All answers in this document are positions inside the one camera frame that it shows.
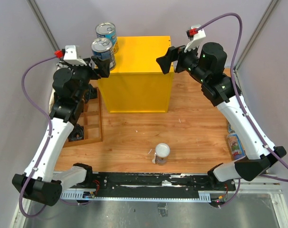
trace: metal floor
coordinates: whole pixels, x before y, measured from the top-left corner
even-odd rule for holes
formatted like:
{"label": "metal floor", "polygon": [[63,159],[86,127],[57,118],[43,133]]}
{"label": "metal floor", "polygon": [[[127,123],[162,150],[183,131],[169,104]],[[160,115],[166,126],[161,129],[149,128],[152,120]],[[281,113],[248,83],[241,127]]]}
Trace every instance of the metal floor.
{"label": "metal floor", "polygon": [[[87,206],[61,202],[47,207],[24,228],[279,228],[268,194],[238,195],[230,205],[216,209],[208,203],[94,201]],[[32,203],[31,214],[41,208]]]}

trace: tin can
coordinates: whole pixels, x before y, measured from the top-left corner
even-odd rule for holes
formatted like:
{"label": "tin can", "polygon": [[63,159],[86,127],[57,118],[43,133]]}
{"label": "tin can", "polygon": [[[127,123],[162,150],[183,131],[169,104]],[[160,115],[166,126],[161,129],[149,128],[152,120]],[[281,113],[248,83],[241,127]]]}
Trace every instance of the tin can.
{"label": "tin can", "polygon": [[168,155],[171,152],[169,146],[165,143],[160,143],[155,148],[153,163],[164,165],[167,162]]}
{"label": "tin can", "polygon": [[105,37],[111,40],[114,46],[114,53],[119,50],[119,45],[117,43],[115,25],[110,22],[104,22],[96,26],[97,37]]}
{"label": "tin can", "polygon": [[115,68],[115,55],[113,45],[108,38],[97,38],[91,44],[92,53],[101,60],[110,59],[109,69]]}

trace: can lid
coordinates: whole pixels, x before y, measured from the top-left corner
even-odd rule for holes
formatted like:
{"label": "can lid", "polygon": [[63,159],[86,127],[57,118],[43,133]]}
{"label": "can lid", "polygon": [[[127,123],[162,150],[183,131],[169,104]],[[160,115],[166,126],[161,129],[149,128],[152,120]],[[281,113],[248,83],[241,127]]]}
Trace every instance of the can lid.
{"label": "can lid", "polygon": [[170,152],[171,152],[171,149],[165,143],[160,143],[155,148],[155,153],[160,158],[166,158]]}
{"label": "can lid", "polygon": [[115,25],[110,22],[104,22],[96,27],[96,32],[101,35],[110,34],[115,30]]}
{"label": "can lid", "polygon": [[93,41],[91,48],[97,52],[107,51],[112,48],[112,42],[108,38],[98,38]]}

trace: wooden table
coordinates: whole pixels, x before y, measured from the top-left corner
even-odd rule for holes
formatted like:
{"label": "wooden table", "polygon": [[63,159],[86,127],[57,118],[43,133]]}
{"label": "wooden table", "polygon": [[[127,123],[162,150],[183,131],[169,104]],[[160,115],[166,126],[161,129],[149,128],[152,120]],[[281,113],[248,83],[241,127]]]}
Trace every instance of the wooden table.
{"label": "wooden table", "polygon": [[[94,171],[206,173],[231,161],[226,119],[186,72],[174,76],[166,114],[110,114],[104,104],[102,110],[104,141],[64,148],[57,171],[81,162]],[[171,148],[164,166],[152,163],[159,143]]]}

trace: white bracket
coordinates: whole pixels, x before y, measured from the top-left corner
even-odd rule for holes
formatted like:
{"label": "white bracket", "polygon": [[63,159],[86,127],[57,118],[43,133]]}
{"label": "white bracket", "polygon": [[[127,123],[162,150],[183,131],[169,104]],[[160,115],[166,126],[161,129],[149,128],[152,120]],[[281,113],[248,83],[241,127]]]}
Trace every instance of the white bracket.
{"label": "white bracket", "polygon": [[[199,28],[201,25],[193,25],[189,29],[196,29]],[[190,38],[190,42],[186,45],[186,48],[184,49],[184,52],[191,51],[195,48],[197,48],[201,42],[206,37],[205,32],[203,29],[199,30],[197,34],[195,34],[193,37]]]}
{"label": "white bracket", "polygon": [[81,59],[81,56],[78,53],[78,46],[76,45],[65,46],[64,61],[71,65],[87,66],[84,60]]}

